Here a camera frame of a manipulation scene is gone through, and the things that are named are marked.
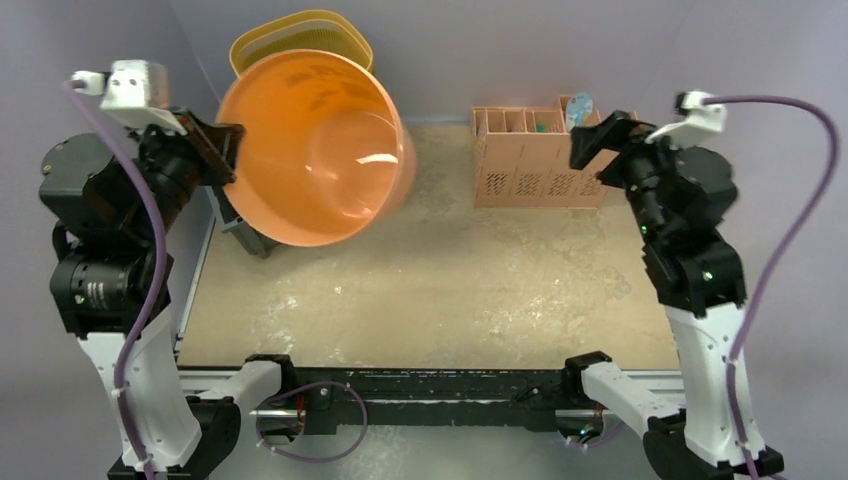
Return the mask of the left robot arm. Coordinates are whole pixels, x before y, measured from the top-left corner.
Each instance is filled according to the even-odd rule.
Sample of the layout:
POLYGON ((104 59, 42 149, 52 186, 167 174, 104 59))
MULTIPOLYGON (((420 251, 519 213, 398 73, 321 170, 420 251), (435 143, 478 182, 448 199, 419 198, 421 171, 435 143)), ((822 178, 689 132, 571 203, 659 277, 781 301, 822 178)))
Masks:
POLYGON ((288 356, 254 354, 218 387, 186 394, 173 353, 165 235, 199 186, 233 182, 238 124, 174 112, 151 124, 121 162, 93 133, 55 145, 42 162, 41 202, 57 218, 49 282, 65 330, 96 368, 117 417, 122 453, 112 479, 206 479, 232 453, 243 420, 266 401, 297 399, 288 356))

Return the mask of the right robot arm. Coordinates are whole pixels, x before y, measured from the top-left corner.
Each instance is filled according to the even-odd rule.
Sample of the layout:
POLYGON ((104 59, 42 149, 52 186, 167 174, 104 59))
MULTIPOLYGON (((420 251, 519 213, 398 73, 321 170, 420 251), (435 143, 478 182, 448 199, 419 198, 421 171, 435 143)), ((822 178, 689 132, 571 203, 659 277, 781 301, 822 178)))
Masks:
POLYGON ((685 400, 675 404, 652 393, 600 351, 566 361, 564 399, 576 407, 593 401, 616 414, 640 437, 662 479, 779 474, 783 456, 756 426, 744 357, 733 347, 747 292, 741 258, 718 230, 738 196, 731 165, 623 111, 575 127, 570 137, 575 170, 613 153, 597 177, 623 190, 640 230, 646 274, 676 344, 685 400))

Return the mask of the large orange plastic bucket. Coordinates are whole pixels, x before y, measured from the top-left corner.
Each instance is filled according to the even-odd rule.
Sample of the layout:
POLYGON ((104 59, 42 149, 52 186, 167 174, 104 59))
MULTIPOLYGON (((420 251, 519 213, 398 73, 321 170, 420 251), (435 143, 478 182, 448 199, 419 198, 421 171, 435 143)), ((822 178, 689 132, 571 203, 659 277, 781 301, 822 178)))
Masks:
POLYGON ((230 86, 217 121, 244 129, 224 195, 277 242, 344 241, 412 190, 415 147, 393 100, 343 56, 290 50, 255 63, 230 86))

